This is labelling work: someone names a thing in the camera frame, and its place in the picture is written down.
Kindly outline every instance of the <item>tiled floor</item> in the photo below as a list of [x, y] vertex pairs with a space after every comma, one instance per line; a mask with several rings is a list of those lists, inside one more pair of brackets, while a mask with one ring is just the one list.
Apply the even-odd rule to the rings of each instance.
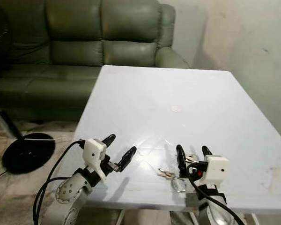
[[[76, 122], [52, 121], [41, 125], [20, 121], [16, 122], [23, 134], [43, 132], [56, 139], [56, 150], [53, 157], [40, 169], [24, 175], [4, 174], [0, 177], [0, 225], [32, 224], [32, 204], [34, 195], [48, 171], [63, 149], [71, 142]], [[0, 127], [0, 172], [1, 157], [6, 147], [13, 141], [7, 139]], [[50, 205], [50, 195], [44, 202], [43, 211]], [[77, 225], [114, 225], [120, 210], [94, 209], [85, 207], [81, 210]], [[250, 215], [245, 215], [247, 224], [254, 224]], [[258, 215], [261, 225], [281, 225], [281, 215]], [[162, 210], [126, 210], [122, 225], [192, 225], [190, 215], [182, 212]]]

